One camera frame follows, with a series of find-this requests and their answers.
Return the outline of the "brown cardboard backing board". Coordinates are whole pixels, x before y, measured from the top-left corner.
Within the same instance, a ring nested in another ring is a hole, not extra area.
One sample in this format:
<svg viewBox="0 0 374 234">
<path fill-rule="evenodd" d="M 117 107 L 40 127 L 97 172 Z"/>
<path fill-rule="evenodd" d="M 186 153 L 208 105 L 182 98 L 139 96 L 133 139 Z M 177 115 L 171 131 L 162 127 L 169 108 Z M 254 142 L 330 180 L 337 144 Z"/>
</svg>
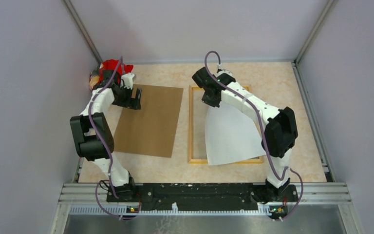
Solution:
<svg viewBox="0 0 374 234">
<path fill-rule="evenodd" d="M 114 132 L 114 150 L 170 158 L 181 109 L 183 88 L 136 84 L 141 108 L 122 109 Z"/>
</svg>

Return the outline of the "building photo print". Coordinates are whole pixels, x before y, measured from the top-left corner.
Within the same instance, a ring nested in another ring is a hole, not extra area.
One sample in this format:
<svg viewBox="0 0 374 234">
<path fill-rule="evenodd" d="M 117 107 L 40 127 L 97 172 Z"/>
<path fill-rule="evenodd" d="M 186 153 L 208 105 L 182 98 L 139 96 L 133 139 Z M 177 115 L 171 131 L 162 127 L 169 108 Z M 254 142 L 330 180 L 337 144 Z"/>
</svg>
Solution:
<svg viewBox="0 0 374 234">
<path fill-rule="evenodd" d="M 258 125 L 235 107 L 209 107 L 205 124 L 206 156 L 210 166 L 255 159 L 265 155 Z"/>
</svg>

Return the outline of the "yellow wooden picture frame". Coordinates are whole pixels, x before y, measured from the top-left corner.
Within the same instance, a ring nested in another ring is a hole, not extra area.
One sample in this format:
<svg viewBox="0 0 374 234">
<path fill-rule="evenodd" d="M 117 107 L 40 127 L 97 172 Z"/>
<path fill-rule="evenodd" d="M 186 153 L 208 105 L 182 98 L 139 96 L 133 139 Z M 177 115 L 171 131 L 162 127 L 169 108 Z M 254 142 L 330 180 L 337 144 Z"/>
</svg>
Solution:
<svg viewBox="0 0 374 234">
<path fill-rule="evenodd" d="M 188 88 L 188 163 L 189 164 L 208 164 L 207 159 L 193 158 L 194 153 L 194 92 L 203 91 L 203 88 L 198 86 L 189 86 Z M 262 156 L 247 159 L 244 161 L 234 162 L 234 164 L 262 164 Z"/>
</svg>

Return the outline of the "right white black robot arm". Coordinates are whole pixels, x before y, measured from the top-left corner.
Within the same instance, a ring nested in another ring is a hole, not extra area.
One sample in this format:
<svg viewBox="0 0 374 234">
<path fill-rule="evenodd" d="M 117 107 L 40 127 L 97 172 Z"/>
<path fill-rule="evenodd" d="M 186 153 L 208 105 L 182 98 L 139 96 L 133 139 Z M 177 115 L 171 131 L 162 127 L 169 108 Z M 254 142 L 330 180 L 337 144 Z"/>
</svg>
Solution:
<svg viewBox="0 0 374 234">
<path fill-rule="evenodd" d="M 293 109 L 280 109 L 261 100 L 243 88 L 225 69 L 218 69 L 213 75 L 202 67 L 192 75 L 192 79 L 204 90 L 203 103 L 211 107 L 219 107 L 222 102 L 229 104 L 259 124 L 261 145 L 270 169 L 264 192 L 258 199 L 264 203 L 279 201 L 290 184 L 290 157 L 298 137 Z"/>
</svg>

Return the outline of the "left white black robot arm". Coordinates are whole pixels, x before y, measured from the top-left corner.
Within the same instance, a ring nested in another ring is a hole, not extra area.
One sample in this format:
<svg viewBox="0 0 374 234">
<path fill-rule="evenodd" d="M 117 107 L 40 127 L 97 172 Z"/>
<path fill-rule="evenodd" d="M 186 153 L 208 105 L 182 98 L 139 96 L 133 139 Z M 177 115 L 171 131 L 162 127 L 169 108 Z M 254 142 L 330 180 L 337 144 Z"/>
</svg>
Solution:
<svg viewBox="0 0 374 234">
<path fill-rule="evenodd" d="M 106 113 L 111 105 L 139 110 L 142 90 L 133 88 L 136 75 L 132 72 L 121 75 L 105 70 L 102 75 L 104 79 L 94 85 L 86 108 L 71 117 L 70 127 L 78 156 L 98 166 L 108 178 L 105 183 L 110 200 L 128 202 L 135 199 L 137 189 L 131 174 L 114 154 L 114 139 Z"/>
</svg>

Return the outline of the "red crumpled cloth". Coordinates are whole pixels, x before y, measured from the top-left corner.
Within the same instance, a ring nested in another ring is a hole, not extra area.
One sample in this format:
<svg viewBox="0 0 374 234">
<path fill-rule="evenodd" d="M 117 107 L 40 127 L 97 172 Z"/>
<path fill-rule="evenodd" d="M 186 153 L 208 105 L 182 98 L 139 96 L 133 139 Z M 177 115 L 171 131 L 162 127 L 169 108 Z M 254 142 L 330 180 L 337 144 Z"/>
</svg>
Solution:
<svg viewBox="0 0 374 234">
<path fill-rule="evenodd" d="M 121 81 L 121 76 L 132 72 L 134 68 L 133 64 L 124 64 L 116 59 L 105 60 L 90 73 L 89 88 L 94 90 L 103 87 L 110 79 L 110 77 L 107 75 L 112 75 L 118 64 L 119 67 L 117 68 L 115 77 L 113 79 L 115 84 L 119 84 Z"/>
</svg>

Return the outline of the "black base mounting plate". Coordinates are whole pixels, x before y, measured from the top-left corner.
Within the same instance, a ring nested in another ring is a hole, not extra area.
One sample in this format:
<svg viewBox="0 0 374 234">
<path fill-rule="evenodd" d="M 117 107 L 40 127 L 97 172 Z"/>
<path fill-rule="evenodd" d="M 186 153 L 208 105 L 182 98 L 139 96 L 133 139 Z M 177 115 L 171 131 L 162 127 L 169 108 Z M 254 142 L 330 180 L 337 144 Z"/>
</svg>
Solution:
<svg viewBox="0 0 374 234">
<path fill-rule="evenodd" d="M 144 183 L 108 190 L 109 203 L 133 202 L 142 211 L 167 211 L 176 204 L 180 211 L 251 211 L 263 204 L 280 205 L 299 198 L 295 185 L 277 190 L 264 183 Z"/>
</svg>

